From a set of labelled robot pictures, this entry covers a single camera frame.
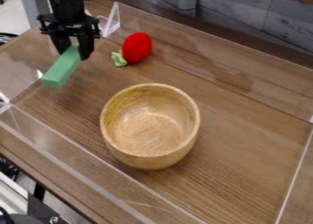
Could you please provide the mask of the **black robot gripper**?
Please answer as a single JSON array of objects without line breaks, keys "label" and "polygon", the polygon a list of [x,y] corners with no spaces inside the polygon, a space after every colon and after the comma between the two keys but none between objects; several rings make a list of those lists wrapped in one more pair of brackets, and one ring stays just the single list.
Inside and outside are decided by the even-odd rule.
[{"label": "black robot gripper", "polygon": [[[49,1],[51,12],[37,17],[41,31],[43,34],[50,34],[53,44],[61,54],[71,46],[70,37],[78,37],[78,51],[81,59],[85,60],[93,54],[94,39],[101,37],[99,19],[86,13],[85,2],[89,0]],[[83,29],[87,29],[90,33],[79,33]]]}]

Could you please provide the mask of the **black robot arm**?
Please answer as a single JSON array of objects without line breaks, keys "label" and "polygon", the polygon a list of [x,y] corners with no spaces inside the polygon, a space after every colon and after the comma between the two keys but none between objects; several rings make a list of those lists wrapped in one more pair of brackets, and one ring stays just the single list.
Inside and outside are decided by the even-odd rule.
[{"label": "black robot arm", "polygon": [[78,39],[78,52],[85,60],[94,52],[94,40],[101,37],[99,19],[86,13],[86,0],[49,0],[51,12],[41,14],[41,32],[50,36],[59,54],[71,46],[71,37]]}]

